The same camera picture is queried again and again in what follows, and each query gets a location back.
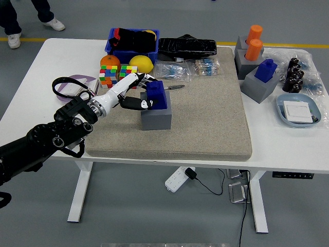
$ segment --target floor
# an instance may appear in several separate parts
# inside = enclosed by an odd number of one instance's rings
[[[23,29],[22,44],[11,50],[4,32],[0,34],[0,118],[43,44],[38,39],[105,40],[112,27],[159,29],[162,38],[188,33],[228,43],[236,42],[238,35],[247,34],[251,25],[259,24],[264,28],[264,43],[303,44],[298,47],[313,55],[329,89],[329,33],[321,30],[329,24],[329,5],[325,1],[279,0],[271,5],[261,0],[252,5],[242,0],[49,2],[56,17],[66,25],[62,32],[43,26],[30,1],[12,1]],[[37,173],[22,173],[0,188],[13,196],[12,202],[0,210],[0,246],[238,246],[244,205],[229,201],[228,184],[235,180],[225,178],[221,196],[210,194],[195,180],[171,193],[164,182],[175,170],[169,166],[94,164],[81,222],[74,224],[66,220],[78,167],[73,162],[48,160]],[[204,184],[220,191],[223,176],[218,170],[197,168],[196,172]],[[255,233],[252,208],[248,206],[242,246],[327,246],[328,178],[316,174],[312,180],[274,179],[267,172],[261,188],[269,234]]]

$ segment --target white sneaker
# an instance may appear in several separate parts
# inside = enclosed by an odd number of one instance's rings
[[[56,18],[52,19],[50,22],[44,22],[43,25],[52,27],[56,31],[62,31],[65,29],[65,26],[63,23],[61,23],[59,20]]]
[[[21,45],[21,41],[20,41],[21,34],[22,33],[20,32],[20,33],[8,35],[8,44],[10,48],[12,49],[19,48],[19,46]]]

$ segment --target yellow floor line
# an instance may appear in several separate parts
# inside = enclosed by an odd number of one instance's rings
[[[20,38],[20,40],[23,42],[45,42],[47,39],[45,39],[45,38]],[[0,38],[0,41],[8,41],[8,38]]]
[[[45,38],[21,38],[23,42],[45,42]],[[8,41],[8,38],[0,38],[0,41]],[[236,42],[217,42],[217,45],[231,45],[235,46]],[[264,43],[264,46],[269,47],[293,47],[293,48],[317,48],[329,49],[329,45],[321,44],[285,44],[285,43]]]

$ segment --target lemon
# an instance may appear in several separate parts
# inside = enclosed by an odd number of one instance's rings
[[[138,72],[140,72],[140,73],[148,74],[153,69],[153,63],[152,63],[151,59],[147,56],[144,56],[144,55],[134,56],[130,60],[129,65],[130,66],[137,66],[138,67]]]
[[[149,32],[149,33],[154,34],[154,36],[155,36],[154,40],[156,41],[156,34],[155,34],[154,31],[152,31],[152,30],[144,30],[143,32]]]

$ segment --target gray block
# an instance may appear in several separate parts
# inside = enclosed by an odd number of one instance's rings
[[[247,45],[246,40],[248,36],[239,36],[236,42],[235,50],[234,50],[234,55],[236,56],[237,50],[246,50],[248,49],[249,45]],[[261,55],[263,55],[264,52],[264,47],[261,49]]]
[[[258,59],[256,61],[249,61],[245,58],[246,53],[247,50],[237,50],[237,54],[234,58],[237,78],[239,80],[244,80],[246,78],[246,75],[252,72],[261,64],[261,62],[264,61],[261,54],[258,56]]]
[[[142,119],[142,130],[169,130],[171,129],[171,102],[170,94],[166,92],[167,109],[145,110],[140,112]],[[147,99],[146,92],[140,93],[141,99]]]
[[[257,69],[258,68],[255,68],[246,76],[241,86],[241,92],[260,104],[274,91],[280,77],[274,73],[273,77],[268,82],[264,83],[255,77]]]

